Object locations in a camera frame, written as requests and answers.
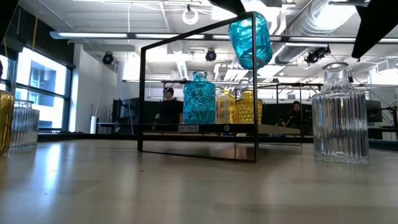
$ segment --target person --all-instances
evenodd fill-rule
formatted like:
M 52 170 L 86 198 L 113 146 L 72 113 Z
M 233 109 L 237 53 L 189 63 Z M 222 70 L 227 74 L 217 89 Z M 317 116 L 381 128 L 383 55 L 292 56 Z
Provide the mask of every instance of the person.
M 173 98 L 173 88 L 164 89 L 164 101 L 160 103 L 159 109 L 155 116 L 158 123 L 163 124 L 180 124 L 182 123 L 183 104 L 181 101 Z
M 294 101 L 292 105 L 292 112 L 286 116 L 280 125 L 283 127 L 292 127 L 301 125 L 301 104 L 298 101 Z

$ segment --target black shirt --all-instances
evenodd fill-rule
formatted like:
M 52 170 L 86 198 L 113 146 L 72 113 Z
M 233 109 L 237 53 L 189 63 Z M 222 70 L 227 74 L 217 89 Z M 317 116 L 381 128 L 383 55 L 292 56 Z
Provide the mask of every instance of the black shirt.
M 176 99 L 164 100 L 160 103 L 158 114 L 160 114 L 160 123 L 179 124 L 180 114 L 183 111 L 183 103 Z

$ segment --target ceiling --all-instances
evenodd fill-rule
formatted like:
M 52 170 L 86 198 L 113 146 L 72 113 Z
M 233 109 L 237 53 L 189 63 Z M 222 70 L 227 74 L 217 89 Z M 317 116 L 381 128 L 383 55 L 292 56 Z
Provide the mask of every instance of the ceiling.
M 287 21 L 292 19 L 301 8 L 308 3 L 308 0 L 296 0 L 296 6 L 289 8 Z M 30 13 L 36 12 L 36 1 L 20 0 L 20 5 Z M 211 6 L 207 1 L 203 1 L 200 9 L 206 10 L 207 14 L 199 13 L 199 20 L 194 25 L 188 25 L 182 21 L 182 11 L 165 11 L 165 17 L 162 11 L 147 9 L 141 6 L 132 5 L 130 8 L 130 31 L 131 32 L 150 32 L 150 33 L 185 33 L 194 29 L 198 29 L 216 21 L 211 20 Z M 62 32 L 127 32 L 127 10 L 128 4 L 104 4 L 102 2 L 84 2 L 74 0 L 40 0 L 39 18 L 55 30 Z M 149 5 L 149 7 L 160 9 L 158 5 Z M 166 10 L 183 9 L 185 6 L 168 6 Z M 336 36 L 355 36 L 359 27 L 360 18 L 358 14 L 354 14 L 345 24 L 335 30 L 331 35 Z M 216 30 L 209 31 L 212 34 L 228 34 L 228 26 L 221 27 Z M 398 28 L 395 28 L 388 35 L 389 37 L 398 37 Z M 91 40 L 91 45 L 133 45 L 136 52 L 143 46 L 157 42 L 157 40 Z M 232 61 L 234 58 L 234 50 L 230 42 L 217 41 L 185 41 L 189 46 L 203 47 L 203 49 L 214 48 L 218 54 L 218 58 L 222 58 L 226 62 Z M 303 57 L 299 57 L 292 62 L 297 66 L 286 67 L 282 72 L 283 76 L 278 73 L 269 75 L 278 77 L 280 82 L 305 82 L 308 78 L 313 82 L 322 81 L 322 66 L 327 63 L 345 61 L 349 63 L 349 67 L 353 68 L 356 78 L 361 82 L 367 82 L 367 69 L 374 66 L 368 62 L 383 61 L 383 57 L 398 57 L 398 45 L 377 45 L 371 49 L 363 58 L 362 62 L 357 62 L 351 58 L 353 45 L 347 44 L 331 44 L 331 52 L 334 56 L 328 56 L 322 59 L 318 64 L 312 66 L 309 70 L 302 66 Z M 147 59 L 150 62 L 147 66 L 152 74 L 170 73 L 176 70 L 177 66 L 174 62 L 157 61 L 160 52 L 166 53 L 167 46 L 161 46 L 152 50 L 155 53 L 148 53 Z M 89 52 L 96 58 L 100 59 L 104 54 L 103 51 Z M 118 60 L 127 60 L 127 52 L 115 52 Z M 188 62 L 188 70 L 213 70 L 216 63 L 206 63 L 204 60 L 205 52 L 195 51 L 194 61 Z

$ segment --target woman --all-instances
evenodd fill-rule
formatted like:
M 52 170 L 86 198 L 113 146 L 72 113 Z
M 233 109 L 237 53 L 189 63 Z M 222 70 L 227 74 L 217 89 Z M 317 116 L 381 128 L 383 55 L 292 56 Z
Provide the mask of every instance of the woman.
M 292 105 L 292 112 L 280 122 L 283 127 L 292 127 L 301 125 L 301 104 L 294 101 Z

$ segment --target clear glass bottle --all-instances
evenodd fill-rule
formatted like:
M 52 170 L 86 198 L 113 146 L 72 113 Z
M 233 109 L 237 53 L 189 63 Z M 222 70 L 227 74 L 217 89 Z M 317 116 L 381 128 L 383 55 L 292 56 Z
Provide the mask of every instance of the clear glass bottle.
M 325 83 L 312 97 L 314 156 L 321 161 L 368 163 L 365 93 L 348 81 L 348 64 L 323 67 Z
M 234 113 L 235 113 L 235 97 L 231 94 L 231 89 L 225 88 L 223 90 L 223 93 L 226 95 L 228 98 L 228 123 L 233 124 L 234 123 Z
M 0 155 L 10 149 L 13 109 L 14 96 L 0 90 Z
M 241 84 L 241 99 L 237 100 L 234 122 L 241 124 L 254 123 L 254 92 L 249 88 L 249 80 L 242 78 Z M 257 100 L 257 115 L 258 123 L 261 124 L 262 116 L 262 100 Z
M 266 18 L 254 12 L 256 17 L 257 69 L 264 67 L 272 58 L 272 46 Z M 229 38 L 244 69 L 253 69 L 252 19 L 244 19 L 229 25 Z
M 216 121 L 216 86 L 206 79 L 206 72 L 195 71 L 193 82 L 184 86 L 184 124 L 214 124 Z
M 229 120 L 229 101 L 223 93 L 222 87 L 216 87 L 216 123 L 228 124 Z
M 15 101 L 11 150 L 36 147 L 40 111 L 32 109 L 32 104 L 27 100 Z

